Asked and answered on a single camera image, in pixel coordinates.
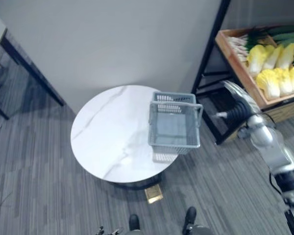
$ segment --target round table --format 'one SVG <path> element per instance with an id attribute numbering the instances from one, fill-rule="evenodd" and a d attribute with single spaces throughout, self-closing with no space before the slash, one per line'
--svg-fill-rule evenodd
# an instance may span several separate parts
<path id="1" fill-rule="evenodd" d="M 132 183 L 150 179 L 172 164 L 155 163 L 148 145 L 149 105 L 155 91 L 121 86 L 84 105 L 72 126 L 71 145 L 85 170 L 109 182 Z"/>

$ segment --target gray carpet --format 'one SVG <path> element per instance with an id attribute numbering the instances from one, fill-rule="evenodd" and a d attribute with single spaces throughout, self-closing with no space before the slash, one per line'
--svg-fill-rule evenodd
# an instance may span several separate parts
<path id="1" fill-rule="evenodd" d="M 247 141 L 215 146 L 205 124 L 201 148 L 179 157 L 161 183 L 164 199 L 149 205 L 143 191 L 126 191 L 95 178 L 74 159 L 74 114 L 60 107 L 24 69 L 0 51 L 8 68 L 0 103 L 0 235 L 93 235 L 110 232 L 131 213 L 145 235 L 179 235 L 186 209 L 216 235 L 290 234 L 282 199 L 268 169 Z M 278 125 L 294 151 L 294 118 Z"/>

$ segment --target white wall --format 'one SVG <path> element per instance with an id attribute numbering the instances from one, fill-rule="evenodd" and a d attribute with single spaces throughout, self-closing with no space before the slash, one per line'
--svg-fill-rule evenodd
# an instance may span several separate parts
<path id="1" fill-rule="evenodd" d="M 124 84 L 190 91 L 220 0 L 0 0 L 0 17 L 78 110 Z"/>

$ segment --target black cable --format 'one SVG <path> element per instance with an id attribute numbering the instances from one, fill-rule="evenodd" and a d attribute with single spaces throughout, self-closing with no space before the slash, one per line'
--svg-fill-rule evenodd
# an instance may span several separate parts
<path id="1" fill-rule="evenodd" d="M 272 183 L 272 175 L 271 175 L 271 173 L 269 173 L 269 182 L 270 182 L 270 184 L 271 184 L 271 186 L 280 194 L 280 195 L 282 195 L 282 193 L 273 185 L 273 183 Z"/>
<path id="2" fill-rule="evenodd" d="M 261 114 L 264 114 L 267 117 L 269 117 L 271 119 L 271 121 L 274 123 L 274 125 L 276 125 L 275 121 L 273 120 L 273 118 L 269 114 L 267 114 L 267 113 L 261 113 Z"/>

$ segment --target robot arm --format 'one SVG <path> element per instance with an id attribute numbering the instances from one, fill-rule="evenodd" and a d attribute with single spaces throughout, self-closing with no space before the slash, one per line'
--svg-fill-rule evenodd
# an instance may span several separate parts
<path id="1" fill-rule="evenodd" d="M 268 127 L 255 101 L 235 83 L 225 81 L 224 86 L 237 101 L 236 107 L 228 112 L 217 113 L 218 117 L 246 119 L 246 126 L 238 131 L 239 138 L 250 138 L 259 150 L 265 163 L 281 190 L 281 196 L 290 209 L 285 216 L 294 235 L 294 154 L 284 145 L 280 132 Z"/>

